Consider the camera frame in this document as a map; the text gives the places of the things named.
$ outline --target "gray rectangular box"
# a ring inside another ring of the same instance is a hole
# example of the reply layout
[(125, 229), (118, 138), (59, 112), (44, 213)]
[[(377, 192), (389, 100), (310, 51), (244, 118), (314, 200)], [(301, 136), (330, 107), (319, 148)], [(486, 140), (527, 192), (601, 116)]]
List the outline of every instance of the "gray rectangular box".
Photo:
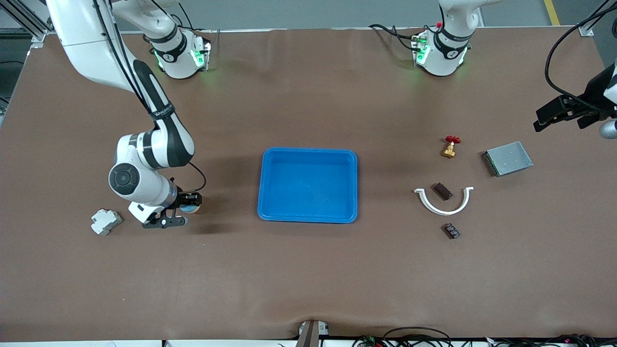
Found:
[(497, 177), (534, 165), (520, 141), (489, 149), (486, 151), (486, 157)]

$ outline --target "blue tray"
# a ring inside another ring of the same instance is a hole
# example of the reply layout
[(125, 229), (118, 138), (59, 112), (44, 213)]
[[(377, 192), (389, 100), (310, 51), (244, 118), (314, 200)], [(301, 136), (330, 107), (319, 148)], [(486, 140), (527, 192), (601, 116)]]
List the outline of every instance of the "blue tray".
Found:
[(353, 222), (358, 216), (358, 158), (346, 149), (268, 149), (257, 213), (281, 222)]

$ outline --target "yellow tape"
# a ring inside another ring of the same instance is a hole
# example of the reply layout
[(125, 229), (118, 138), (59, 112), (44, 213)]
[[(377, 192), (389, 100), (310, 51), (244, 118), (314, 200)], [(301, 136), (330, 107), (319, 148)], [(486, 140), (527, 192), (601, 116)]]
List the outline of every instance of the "yellow tape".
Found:
[(549, 13), (550, 23), (552, 25), (561, 25), (557, 17), (557, 12), (555, 12), (553, 0), (544, 0), (544, 6), (546, 6), (546, 11)]

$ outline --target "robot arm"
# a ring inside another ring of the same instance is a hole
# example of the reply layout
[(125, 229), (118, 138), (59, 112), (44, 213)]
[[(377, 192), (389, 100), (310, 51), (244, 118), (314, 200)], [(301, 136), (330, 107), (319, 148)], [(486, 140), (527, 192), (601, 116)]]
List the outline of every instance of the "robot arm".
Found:
[(144, 32), (154, 48), (159, 67), (170, 77), (188, 78), (197, 71), (208, 70), (210, 41), (179, 29), (161, 10), (178, 4), (178, 0), (155, 1), (117, 1), (113, 4), (113, 12)]
[(134, 92), (154, 122), (152, 130), (118, 141), (109, 173), (113, 191), (131, 201), (129, 210), (144, 224), (165, 220), (161, 212), (168, 208), (200, 205), (198, 193), (182, 193), (155, 171), (188, 164), (195, 152), (193, 139), (152, 70), (125, 46), (107, 0), (48, 0), (48, 8), (74, 68), (96, 83)]
[(439, 0), (441, 27), (428, 28), (414, 40), (414, 61), (436, 76), (447, 76), (463, 63), (467, 44), (478, 27), (477, 9), (502, 0)]

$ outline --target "silver cylinder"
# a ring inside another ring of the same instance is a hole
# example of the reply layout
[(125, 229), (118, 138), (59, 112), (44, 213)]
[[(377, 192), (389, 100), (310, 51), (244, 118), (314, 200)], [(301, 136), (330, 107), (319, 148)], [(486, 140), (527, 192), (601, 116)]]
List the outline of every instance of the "silver cylinder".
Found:
[(617, 138), (617, 123), (615, 120), (609, 120), (600, 127), (600, 136), (613, 140)]

